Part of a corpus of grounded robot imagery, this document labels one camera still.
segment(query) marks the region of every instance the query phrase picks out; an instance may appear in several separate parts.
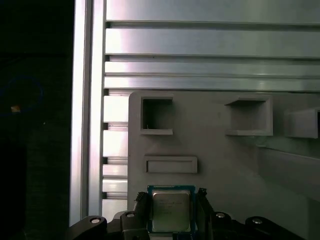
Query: gray fixture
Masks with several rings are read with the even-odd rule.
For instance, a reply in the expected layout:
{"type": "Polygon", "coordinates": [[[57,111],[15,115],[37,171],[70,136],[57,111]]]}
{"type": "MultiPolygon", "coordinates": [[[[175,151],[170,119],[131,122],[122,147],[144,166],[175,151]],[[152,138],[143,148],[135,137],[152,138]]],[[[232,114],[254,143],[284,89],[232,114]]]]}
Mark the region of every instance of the gray fixture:
{"type": "Polygon", "coordinates": [[[320,138],[320,107],[286,112],[284,121],[285,135],[288,137],[320,138]]]}

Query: gray plastic tray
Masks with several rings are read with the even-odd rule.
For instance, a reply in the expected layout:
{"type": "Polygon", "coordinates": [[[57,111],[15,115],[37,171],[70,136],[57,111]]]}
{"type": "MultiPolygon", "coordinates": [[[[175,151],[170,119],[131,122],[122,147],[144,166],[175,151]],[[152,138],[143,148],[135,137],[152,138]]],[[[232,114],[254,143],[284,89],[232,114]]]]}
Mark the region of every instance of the gray plastic tray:
{"type": "Polygon", "coordinates": [[[311,216],[316,218],[309,214],[310,207],[320,211],[319,202],[262,178],[257,145],[292,149],[302,155],[320,154],[315,147],[319,142],[294,142],[284,137],[286,111],[319,106],[316,94],[132,93],[128,209],[148,185],[195,185],[207,189],[208,200],[217,211],[227,212],[240,222],[263,216],[307,239],[315,228],[311,216]]]}

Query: screw head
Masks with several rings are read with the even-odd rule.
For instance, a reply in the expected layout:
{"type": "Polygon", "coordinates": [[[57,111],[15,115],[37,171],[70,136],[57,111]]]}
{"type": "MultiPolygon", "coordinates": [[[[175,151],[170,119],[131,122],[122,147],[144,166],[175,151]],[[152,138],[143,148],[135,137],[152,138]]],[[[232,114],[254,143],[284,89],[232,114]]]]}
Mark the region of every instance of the screw head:
{"type": "Polygon", "coordinates": [[[259,218],[252,219],[252,222],[255,223],[255,224],[262,224],[262,220],[259,219],[259,218]]]}
{"type": "Polygon", "coordinates": [[[216,216],[220,219],[223,219],[226,215],[224,215],[222,212],[218,212],[216,216]]]}
{"type": "Polygon", "coordinates": [[[94,219],[91,219],[91,223],[92,224],[97,224],[100,222],[100,219],[99,218],[94,218],[94,219]]]}

